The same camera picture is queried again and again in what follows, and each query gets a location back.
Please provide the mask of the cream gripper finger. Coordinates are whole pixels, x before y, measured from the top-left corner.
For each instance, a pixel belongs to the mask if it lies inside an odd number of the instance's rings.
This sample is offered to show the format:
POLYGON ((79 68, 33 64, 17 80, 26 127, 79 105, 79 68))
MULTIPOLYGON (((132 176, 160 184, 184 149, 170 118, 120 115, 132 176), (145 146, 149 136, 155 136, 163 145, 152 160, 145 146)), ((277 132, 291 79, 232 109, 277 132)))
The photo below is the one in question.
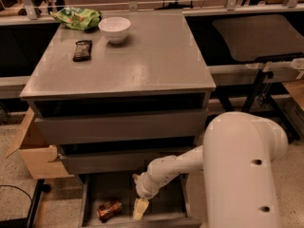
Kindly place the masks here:
POLYGON ((143 218, 143 214, 145 213, 148 205, 149 205, 148 199, 142 199, 142 198, 135 199, 133 219, 141 220, 143 218))

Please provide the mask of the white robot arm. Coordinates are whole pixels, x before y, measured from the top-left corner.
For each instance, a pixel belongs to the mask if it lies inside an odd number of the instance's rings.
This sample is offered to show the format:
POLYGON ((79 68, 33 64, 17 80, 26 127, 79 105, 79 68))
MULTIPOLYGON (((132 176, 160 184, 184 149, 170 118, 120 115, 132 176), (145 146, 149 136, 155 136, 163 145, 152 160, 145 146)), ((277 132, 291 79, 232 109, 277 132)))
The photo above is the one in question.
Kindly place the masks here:
POLYGON ((133 219, 143 217, 172 179, 201 169, 209 228, 282 228, 271 163, 287 150, 287 135, 276 122, 243 112, 220 114, 208 124, 202 145, 157 158, 133 176, 133 219))

